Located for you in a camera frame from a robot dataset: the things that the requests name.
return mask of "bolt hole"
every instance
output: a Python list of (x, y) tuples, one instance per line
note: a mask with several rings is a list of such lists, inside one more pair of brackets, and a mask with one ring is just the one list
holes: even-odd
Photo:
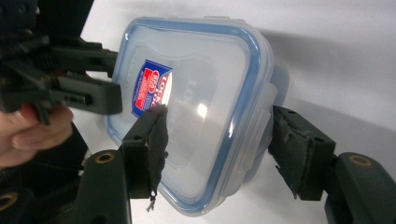
[(317, 142), (320, 142), (320, 143), (323, 143), (323, 142), (324, 142), (324, 140), (321, 139), (321, 138), (319, 138), (319, 137), (315, 137), (314, 140), (317, 141)]
[(109, 161), (112, 161), (114, 159), (114, 155), (112, 153), (105, 153), (102, 155), (99, 155), (95, 158), (95, 161), (97, 163), (106, 163)]
[(12, 192), (0, 196), (0, 212), (9, 208), (18, 200), (18, 193)]
[(91, 224), (106, 224), (106, 223), (107, 223), (107, 217), (104, 215), (94, 217), (91, 221)]

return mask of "transparent plastic container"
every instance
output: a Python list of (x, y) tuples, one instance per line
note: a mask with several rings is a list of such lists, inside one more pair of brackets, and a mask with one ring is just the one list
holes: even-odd
[(167, 104), (159, 191), (186, 216), (207, 213), (239, 190), (268, 147), (273, 60), (267, 41), (240, 20), (134, 20), (113, 75), (123, 111), (106, 118), (107, 132), (120, 145), (142, 111)]

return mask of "plastic food container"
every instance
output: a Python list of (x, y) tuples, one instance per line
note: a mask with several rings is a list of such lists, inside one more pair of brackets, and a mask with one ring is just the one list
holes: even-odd
[(142, 111), (167, 104), (159, 192), (180, 213), (200, 216), (239, 190), (268, 147), (272, 70), (271, 47), (243, 21), (137, 19), (113, 75), (123, 111), (106, 118), (107, 132), (120, 145)]

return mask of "finger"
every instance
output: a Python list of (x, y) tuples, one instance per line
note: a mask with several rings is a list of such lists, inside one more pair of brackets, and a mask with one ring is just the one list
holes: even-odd
[(0, 113), (0, 135), (7, 137), (13, 133), (37, 125), (37, 117), (30, 105), (22, 105), (15, 113)]
[(20, 150), (43, 150), (50, 149), (52, 147), (57, 147), (61, 143), (63, 143), (66, 139), (68, 139), (73, 133), (73, 129), (71, 125), (64, 127), (59, 132), (54, 135), (48, 135), (47, 138), (41, 139), (36, 142), (31, 142), (22, 146), (15, 146)]
[(44, 140), (55, 137), (57, 145), (62, 143), (71, 135), (71, 121), (73, 113), (65, 106), (61, 105), (49, 114), (50, 126), (38, 124), (33, 128), (17, 133), (12, 136), (11, 141), (15, 148), (30, 149), (33, 143), (39, 143)]
[(36, 153), (37, 151), (34, 150), (22, 151), (16, 148), (7, 150), (3, 152), (0, 157), (0, 164), (1, 164), (0, 169), (21, 165), (31, 160)]

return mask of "black plastic part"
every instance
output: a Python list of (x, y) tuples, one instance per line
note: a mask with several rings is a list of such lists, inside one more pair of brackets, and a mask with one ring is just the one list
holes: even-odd
[(161, 181), (168, 143), (167, 108), (157, 105), (146, 110), (122, 140), (131, 199), (149, 198)]
[(111, 82), (105, 82), (81, 75), (59, 77), (58, 91), (51, 93), (58, 101), (77, 109), (103, 115), (117, 114), (122, 111), (121, 88)]
[(34, 195), (29, 189), (6, 189), (0, 191), (0, 223), (31, 223), (28, 213)]
[(88, 158), (85, 166), (72, 223), (131, 223), (121, 153), (97, 152)]
[(396, 223), (396, 184), (377, 161), (343, 153), (335, 164), (335, 173), (353, 223)]
[(301, 200), (320, 201), (320, 179), (331, 163), (334, 141), (296, 112), (274, 106), (274, 132), (268, 147), (277, 170), (294, 196)]
[(48, 35), (80, 36), (93, 0), (37, 0), (35, 31)]
[(2, 0), (0, 3), (0, 34), (35, 27), (36, 0)]

